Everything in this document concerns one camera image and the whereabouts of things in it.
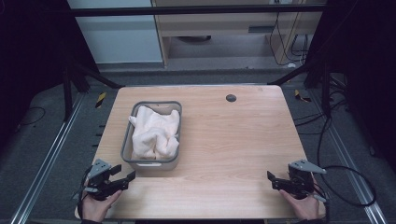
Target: white towel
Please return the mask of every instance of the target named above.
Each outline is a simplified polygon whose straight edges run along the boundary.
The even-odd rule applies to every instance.
[[[160,115],[146,106],[139,106],[136,117],[130,116],[134,125],[133,159],[160,160],[175,156],[178,141],[176,133],[180,115],[173,110],[170,115]]]

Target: power cord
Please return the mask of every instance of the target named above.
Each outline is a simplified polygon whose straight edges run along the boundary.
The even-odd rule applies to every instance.
[[[323,125],[323,128],[322,128],[322,132],[320,133],[320,137],[319,137],[319,141],[318,141],[318,149],[317,149],[317,165],[318,165],[318,167],[321,167],[321,166],[320,166],[320,147],[321,147],[321,143],[322,143],[322,140],[323,140],[323,134],[324,134],[325,131],[326,131],[326,126],[327,126],[328,122],[331,121],[331,120],[332,120],[332,117],[326,118],[325,124]],[[366,207],[366,206],[370,206],[370,205],[372,205],[373,203],[375,203],[375,201],[376,201],[376,190],[375,190],[373,184],[370,182],[370,180],[369,180],[364,174],[358,172],[358,171],[355,170],[355,169],[352,169],[352,168],[347,167],[347,166],[342,166],[342,165],[329,165],[329,166],[325,166],[325,167],[322,167],[322,168],[325,169],[325,170],[331,170],[331,169],[346,169],[346,170],[348,170],[348,171],[350,171],[350,172],[352,172],[352,173],[355,173],[356,175],[359,175],[359,176],[362,177],[362,178],[364,179],[364,181],[367,183],[367,185],[368,185],[369,188],[370,188],[370,191],[371,191],[372,194],[373,194],[373,199],[372,199],[370,202],[368,202],[368,203],[354,203],[354,202],[348,200],[347,198],[343,197],[339,192],[337,192],[334,188],[332,188],[332,186],[331,186],[331,185],[329,184],[329,182],[326,180],[326,178],[324,177],[324,175],[320,175],[321,179],[322,179],[323,182],[326,184],[326,186],[329,188],[329,190],[330,190],[333,194],[337,195],[337,196],[338,196],[341,200],[343,200],[344,202],[349,203],[349,204],[354,205],[354,206],[357,206],[357,207]]]
[[[33,106],[33,107],[30,107],[28,110],[32,110],[32,109],[39,109],[39,110],[42,111],[42,114],[41,114],[40,118],[38,118],[36,120],[33,120],[33,121],[30,121],[30,122],[22,122],[21,123],[22,126],[37,123],[39,120],[43,119],[44,116],[46,115],[46,109],[44,109],[41,106]]]
[[[272,51],[272,53],[273,53],[273,56],[274,56],[274,58],[275,58],[275,53],[274,53],[274,50],[272,49],[272,36],[273,36],[273,33],[274,33],[275,29],[277,29],[277,32],[278,32],[278,34],[279,34],[279,39],[280,39],[280,42],[281,42],[281,44],[282,44],[283,53],[285,54],[285,56],[286,56],[286,58],[289,60],[289,62],[288,62],[288,63],[279,63],[279,62],[275,59],[276,64],[277,64],[277,65],[287,65],[287,64],[289,64],[289,63],[299,62],[299,60],[291,59],[291,58],[288,56],[288,54],[287,54],[287,52],[286,52],[285,44],[284,44],[283,39],[282,39],[282,35],[280,34],[279,22],[278,22],[278,21],[279,21],[279,12],[276,13],[276,20],[275,20],[275,24],[274,24],[274,29],[272,30],[272,32],[271,32],[271,34],[270,34],[270,49],[271,49],[271,51]]]

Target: wire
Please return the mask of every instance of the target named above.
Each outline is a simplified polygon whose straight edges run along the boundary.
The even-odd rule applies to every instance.
[[[44,116],[46,115],[46,109],[44,109],[41,106],[33,106],[33,107],[30,107],[28,110],[32,110],[32,109],[40,109],[43,113],[41,114],[40,118],[33,120],[31,122],[21,123],[21,125],[30,125],[30,124],[37,123],[39,120],[43,119]]]
[[[78,215],[79,218],[82,219],[82,201],[84,201],[85,197],[87,197],[88,194],[83,195],[84,189],[85,189],[85,181],[87,180],[88,173],[92,169],[92,165],[85,170],[84,176],[81,178],[81,182],[79,184],[79,190],[75,192],[73,195],[78,195],[78,203],[77,203],[77,209],[78,209]]]
[[[272,51],[272,53],[273,53],[273,55],[274,55],[274,57],[275,57],[274,50],[272,49],[272,35],[273,35],[273,33],[274,33],[275,28],[277,28],[277,32],[278,32],[278,34],[279,34],[279,39],[280,39],[280,42],[281,42],[281,44],[282,44],[283,53],[285,54],[285,56],[286,56],[290,61],[289,61],[288,63],[279,63],[279,62],[275,59],[276,64],[277,64],[277,65],[287,65],[287,64],[289,64],[289,63],[298,62],[298,60],[293,60],[293,59],[289,58],[288,54],[286,53],[285,44],[283,43],[282,35],[280,34],[279,22],[278,22],[278,21],[279,21],[279,12],[276,13],[276,20],[275,20],[275,24],[274,24],[274,29],[273,29],[273,31],[272,31],[271,34],[270,34],[270,49],[271,49],[271,51]]]
[[[320,166],[320,147],[321,147],[321,143],[322,143],[322,140],[323,140],[323,135],[324,135],[324,133],[326,132],[326,126],[327,126],[328,122],[332,122],[332,117],[326,118],[326,121],[325,121],[325,123],[324,123],[324,125],[323,125],[322,131],[321,131],[321,133],[320,133],[320,137],[319,137],[319,141],[318,141],[318,149],[317,149],[317,166],[318,166],[318,167],[321,167],[321,166]],[[343,197],[340,193],[338,193],[334,188],[332,188],[332,186],[331,186],[331,185],[329,184],[329,182],[325,179],[325,177],[324,177],[323,175],[320,175],[320,177],[322,178],[322,180],[323,180],[323,182],[326,184],[326,186],[329,188],[329,190],[330,190],[333,194],[335,194],[336,196],[338,196],[338,197],[339,197],[341,200],[343,200],[344,202],[349,203],[349,204],[354,205],[354,206],[358,206],[358,207],[366,207],[366,206],[370,206],[370,205],[372,205],[373,203],[375,203],[375,201],[376,201],[376,191],[375,191],[375,188],[373,187],[373,185],[372,185],[372,183],[369,181],[369,179],[368,179],[365,175],[363,175],[362,173],[360,173],[360,172],[358,172],[357,170],[354,170],[354,169],[352,169],[352,168],[350,168],[350,167],[340,166],[340,165],[330,165],[330,166],[326,166],[326,167],[322,167],[322,168],[325,169],[325,170],[327,170],[327,169],[347,169],[348,171],[351,171],[351,172],[353,172],[353,173],[355,173],[355,174],[361,176],[361,177],[364,179],[364,181],[367,183],[367,185],[369,186],[369,188],[370,188],[370,190],[371,190],[371,192],[372,192],[372,194],[373,194],[373,199],[372,199],[370,202],[368,202],[368,203],[354,203],[354,202],[348,200],[347,198]]]

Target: wooden table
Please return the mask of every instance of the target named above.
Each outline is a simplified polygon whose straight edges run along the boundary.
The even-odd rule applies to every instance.
[[[228,94],[236,101],[226,100]],[[140,101],[182,105],[175,170],[137,173],[107,217],[130,219],[285,218],[292,209],[266,172],[288,178],[288,163],[305,159],[278,86],[171,86],[120,89],[95,160],[121,164],[128,116]]]

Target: black cable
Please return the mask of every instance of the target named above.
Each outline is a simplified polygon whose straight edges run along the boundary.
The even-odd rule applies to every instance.
[[[339,101],[338,103],[336,103],[336,104],[334,104],[334,105],[331,105],[331,110],[335,109],[337,106],[342,105],[342,104],[345,103],[345,102],[346,102],[346,100],[341,100],[341,101]],[[305,117],[302,117],[302,118],[294,119],[294,121],[295,121],[295,120],[299,120],[299,119],[307,119],[307,118],[316,116],[315,118],[313,118],[313,119],[311,119],[311,120],[308,120],[308,121],[303,122],[303,123],[296,124],[295,126],[298,127],[298,126],[302,126],[302,125],[308,124],[308,123],[310,123],[310,122],[313,122],[313,121],[315,121],[315,120],[317,120],[317,119],[323,117],[324,115],[325,115],[325,114],[321,112],[321,113],[317,113],[317,114],[308,115],[308,116],[305,116]]]
[[[323,175],[320,175],[320,177],[322,178],[322,180],[326,184],[326,186],[329,188],[329,190],[331,190],[333,194],[337,195],[344,202],[349,203],[349,204],[354,205],[354,206],[357,206],[357,207],[366,207],[366,206],[370,206],[370,205],[375,203],[375,201],[376,201],[376,190],[375,190],[373,184],[370,182],[370,180],[364,174],[362,174],[362,173],[358,172],[357,170],[354,170],[354,169],[352,169],[350,167],[342,166],[342,165],[330,165],[330,166],[325,166],[325,167],[322,167],[322,168],[325,169],[325,170],[346,169],[346,170],[348,170],[348,171],[350,171],[352,173],[355,173],[356,175],[359,175],[360,177],[362,177],[364,179],[364,181],[369,186],[370,191],[373,194],[373,199],[370,202],[368,202],[368,203],[354,203],[354,202],[348,200],[347,198],[343,197],[340,193],[338,193],[335,189],[333,189],[331,187],[331,185],[329,184],[329,182],[327,182],[326,178],[324,178]]]
[[[286,53],[285,45],[284,45],[284,43],[283,43],[283,39],[282,39],[282,36],[281,36],[281,34],[280,34],[280,30],[279,30],[279,26],[278,26],[278,25],[279,25],[278,20],[279,20],[279,12],[276,13],[276,20],[275,20],[275,24],[274,24],[274,29],[272,30],[272,32],[271,32],[271,34],[270,34],[270,49],[271,49],[271,51],[272,51],[272,53],[273,53],[273,56],[274,56],[274,58],[275,58],[276,56],[275,56],[274,50],[272,49],[272,35],[273,35],[273,33],[274,33],[275,28],[277,27],[277,30],[278,30],[278,33],[279,33],[279,39],[280,39],[280,42],[282,43],[283,53],[285,54],[285,56],[286,56],[290,61],[289,61],[288,63],[278,63],[277,60],[275,59],[275,62],[276,62],[277,65],[287,65],[287,64],[289,64],[289,63],[298,62],[298,60],[290,59],[289,56],[288,56],[288,54]]]
[[[308,50],[306,49],[305,46],[303,47],[303,49],[294,49],[294,45],[296,43],[297,36],[298,35],[295,35],[294,38],[293,38],[293,41],[291,42],[290,52],[294,56],[301,57],[303,55],[303,53],[306,53]]]
[[[40,118],[38,118],[38,119],[36,119],[36,120],[34,120],[34,121],[31,121],[31,122],[21,123],[21,125],[30,125],[30,124],[34,124],[34,123],[38,122],[39,120],[43,119],[44,116],[46,115],[46,110],[45,110],[43,107],[41,107],[41,106],[33,106],[33,107],[30,107],[28,110],[31,110],[31,109],[40,109],[43,113],[42,113],[42,115],[40,116]]]
[[[323,134],[326,131],[326,126],[327,126],[327,123],[329,121],[332,121],[332,117],[326,118],[326,121],[325,121],[324,126],[322,128],[322,131],[321,131],[320,137],[319,137],[319,141],[318,141],[318,149],[317,149],[317,166],[318,167],[321,167],[320,166],[320,146],[321,146],[321,143],[322,143],[322,140],[323,140]],[[322,180],[326,184],[326,186],[329,188],[329,190],[331,190],[333,194],[337,195],[344,202],[349,203],[349,204],[354,205],[354,206],[358,206],[358,207],[366,207],[366,206],[370,206],[373,203],[375,203],[375,201],[376,201],[375,188],[373,187],[372,183],[368,180],[368,178],[365,175],[363,175],[362,173],[360,173],[357,170],[354,170],[354,169],[352,169],[350,167],[341,166],[341,165],[330,165],[330,166],[326,166],[326,167],[322,167],[322,168],[325,169],[325,170],[327,170],[327,169],[347,169],[347,170],[349,170],[349,171],[361,176],[364,179],[364,181],[367,183],[367,185],[369,186],[369,188],[370,188],[370,190],[371,190],[371,192],[373,194],[373,199],[369,203],[354,203],[354,202],[346,199],[340,193],[338,193],[335,189],[333,189],[331,187],[331,185],[329,184],[329,182],[327,182],[327,180],[324,178],[324,176],[320,175],[320,177],[322,178]]]
[[[83,195],[84,189],[85,189],[85,181],[87,180],[87,176],[88,176],[88,173],[90,172],[91,168],[92,168],[92,165],[90,166],[90,168],[85,170],[84,176],[81,178],[81,182],[79,184],[79,190],[78,190],[78,192],[73,194],[73,195],[78,194],[77,211],[78,211],[79,218],[81,218],[81,219],[82,219],[82,201],[84,201],[85,197],[87,197],[87,195],[88,195],[88,194]]]

